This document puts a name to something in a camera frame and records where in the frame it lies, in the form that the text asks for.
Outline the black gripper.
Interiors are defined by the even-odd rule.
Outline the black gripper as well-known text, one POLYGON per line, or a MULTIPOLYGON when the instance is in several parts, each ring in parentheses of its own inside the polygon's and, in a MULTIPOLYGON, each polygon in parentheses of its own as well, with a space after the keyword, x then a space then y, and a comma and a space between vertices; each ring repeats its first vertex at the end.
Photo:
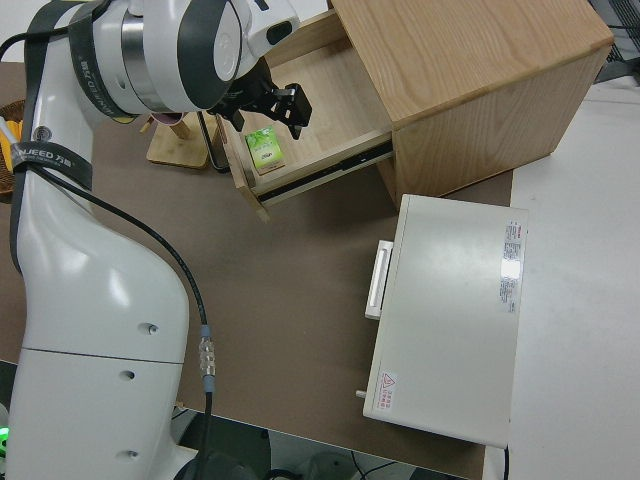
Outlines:
MULTIPOLYGON (((245 124, 240 110, 277 119, 275 108, 280 99, 276 92, 279 90, 272 80, 266 59, 260 58, 245 75, 232 82, 223 98, 213 107, 213 113, 226 118, 235 130, 242 130, 245 124)), ((312 106, 300 84, 293 83, 285 87, 283 107, 283 123, 292 138, 298 140, 302 130, 309 126, 312 115, 312 106)))

